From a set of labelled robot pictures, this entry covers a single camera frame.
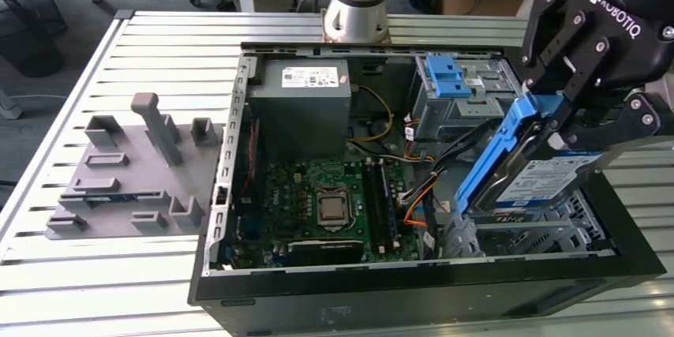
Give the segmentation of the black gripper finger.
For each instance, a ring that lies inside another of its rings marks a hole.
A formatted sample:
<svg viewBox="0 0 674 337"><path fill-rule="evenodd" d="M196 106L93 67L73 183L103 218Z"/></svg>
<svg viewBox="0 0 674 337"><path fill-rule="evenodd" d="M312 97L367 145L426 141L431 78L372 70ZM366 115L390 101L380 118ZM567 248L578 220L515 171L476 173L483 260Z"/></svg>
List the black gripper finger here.
<svg viewBox="0 0 674 337"><path fill-rule="evenodd" d="M519 132L627 133L627 33L609 0L535 0L522 44Z"/></svg>
<svg viewBox="0 0 674 337"><path fill-rule="evenodd" d="M589 125L573 119L557 134L573 151L618 151L663 142L663 98L635 92L611 121Z"/></svg>

